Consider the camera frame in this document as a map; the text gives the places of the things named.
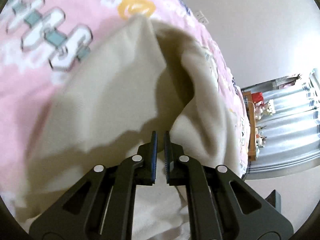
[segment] white wall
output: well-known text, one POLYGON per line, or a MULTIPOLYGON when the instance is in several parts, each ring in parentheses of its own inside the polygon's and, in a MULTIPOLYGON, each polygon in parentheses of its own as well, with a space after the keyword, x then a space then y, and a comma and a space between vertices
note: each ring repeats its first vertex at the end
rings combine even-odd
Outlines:
POLYGON ((245 87, 320 62, 320 11, 314 0, 185 0, 209 20, 236 83, 245 87))
POLYGON ((271 191, 281 195, 282 214, 297 231, 320 200, 320 166, 293 175, 246 180, 259 195, 266 198, 271 191))

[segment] red bag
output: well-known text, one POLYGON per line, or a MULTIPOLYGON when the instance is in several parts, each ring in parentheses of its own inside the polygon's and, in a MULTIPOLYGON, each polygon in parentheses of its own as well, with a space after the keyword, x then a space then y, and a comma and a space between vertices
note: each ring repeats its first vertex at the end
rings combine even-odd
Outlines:
POLYGON ((264 104, 264 101, 263 101, 263 96, 262 96, 262 92, 258 92, 258 93, 253 93, 251 94, 252 96, 252 101, 256 104, 260 101, 262 101, 262 104, 264 104))

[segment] gray curtain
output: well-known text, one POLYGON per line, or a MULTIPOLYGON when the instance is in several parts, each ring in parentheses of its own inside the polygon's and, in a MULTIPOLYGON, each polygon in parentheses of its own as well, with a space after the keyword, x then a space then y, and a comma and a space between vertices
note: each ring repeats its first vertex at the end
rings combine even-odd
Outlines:
POLYGON ((255 162, 249 163, 246 179, 279 177, 320 165, 320 119, 318 97, 309 80, 282 90, 271 82, 248 88, 264 92, 265 102, 274 100, 276 113, 263 116, 257 126, 266 126, 266 145, 255 162))

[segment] beige fabric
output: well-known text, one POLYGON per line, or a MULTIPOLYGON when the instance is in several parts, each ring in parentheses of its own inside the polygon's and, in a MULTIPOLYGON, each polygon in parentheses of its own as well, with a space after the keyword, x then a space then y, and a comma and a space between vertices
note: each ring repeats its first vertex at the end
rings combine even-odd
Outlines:
MULTIPOLYGON (((118 165, 171 130, 172 142, 203 165, 240 175, 229 111, 199 44, 183 31, 135 16, 105 38, 56 96, 28 166, 21 222, 48 208, 94 165, 118 165)), ((134 239, 188 239, 186 201, 165 183, 138 187, 134 239)))

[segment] bed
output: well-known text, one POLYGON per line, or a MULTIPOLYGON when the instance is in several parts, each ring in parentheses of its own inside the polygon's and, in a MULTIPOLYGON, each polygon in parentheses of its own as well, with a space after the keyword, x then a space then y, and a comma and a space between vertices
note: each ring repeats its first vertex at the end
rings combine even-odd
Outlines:
POLYGON ((196 37, 217 66, 219 92, 233 117, 239 165, 248 164, 250 125, 240 88, 204 25, 180 0, 8 0, 0 14, 0 193, 14 199, 50 101, 99 39, 140 13, 196 37))

